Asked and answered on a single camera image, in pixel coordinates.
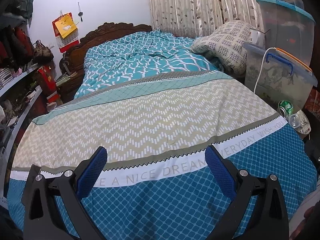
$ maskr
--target brown handbag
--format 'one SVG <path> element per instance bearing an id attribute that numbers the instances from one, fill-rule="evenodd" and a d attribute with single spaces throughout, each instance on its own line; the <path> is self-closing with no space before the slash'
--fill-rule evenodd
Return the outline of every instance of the brown handbag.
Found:
<path id="1" fill-rule="evenodd" d="M 33 62 L 44 65 L 53 60 L 53 54 L 48 47 L 45 47 L 40 40 L 36 41 L 35 52 L 33 53 Z"/>

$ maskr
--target soda can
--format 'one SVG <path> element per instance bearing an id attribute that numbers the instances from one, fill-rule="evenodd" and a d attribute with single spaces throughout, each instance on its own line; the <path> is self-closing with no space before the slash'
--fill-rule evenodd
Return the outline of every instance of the soda can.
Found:
<path id="1" fill-rule="evenodd" d="M 293 114 L 293 104 L 287 100 L 281 100 L 278 103 L 278 109 L 282 117 L 286 120 L 289 119 L 289 116 Z"/>

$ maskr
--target red calendar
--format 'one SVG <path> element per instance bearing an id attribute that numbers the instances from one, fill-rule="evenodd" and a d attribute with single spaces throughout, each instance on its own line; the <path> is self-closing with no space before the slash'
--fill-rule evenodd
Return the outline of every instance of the red calendar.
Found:
<path id="1" fill-rule="evenodd" d="M 79 44 L 79 39 L 78 39 L 79 34 L 78 34 L 78 29 L 76 29 L 63 39 L 61 37 L 56 25 L 54 24 L 60 18 L 61 18 L 61 16 L 59 16 L 57 19 L 55 19 L 52 22 L 52 26 L 53 26 L 54 35 L 56 36 L 56 41 L 57 41 L 58 47 L 60 49 L 60 52 L 63 53 L 63 52 L 66 52 L 70 47 Z"/>

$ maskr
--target pillow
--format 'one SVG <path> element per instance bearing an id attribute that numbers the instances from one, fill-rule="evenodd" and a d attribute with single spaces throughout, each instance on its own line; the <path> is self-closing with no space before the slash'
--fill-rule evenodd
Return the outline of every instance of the pillow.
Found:
<path id="1" fill-rule="evenodd" d="M 243 21 L 225 23 L 210 36 L 195 40 L 190 50 L 208 60 L 218 57 L 228 73 L 241 76 L 246 70 L 247 51 L 242 47 L 249 39 L 251 25 Z"/>

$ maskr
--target blue gripper pad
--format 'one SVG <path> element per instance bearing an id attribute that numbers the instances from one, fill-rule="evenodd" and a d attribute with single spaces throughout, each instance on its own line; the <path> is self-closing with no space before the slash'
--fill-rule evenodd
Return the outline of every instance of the blue gripper pad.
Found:
<path id="1" fill-rule="evenodd" d="M 107 150 L 104 147 L 99 147 L 97 151 L 98 153 L 90 161 L 87 168 L 77 180 L 76 195 L 79 200 L 89 195 L 104 165 L 107 163 Z"/>
<path id="2" fill-rule="evenodd" d="M 204 158 L 222 193 L 232 201 L 236 197 L 236 183 L 232 175 L 210 146 L 205 149 Z"/>

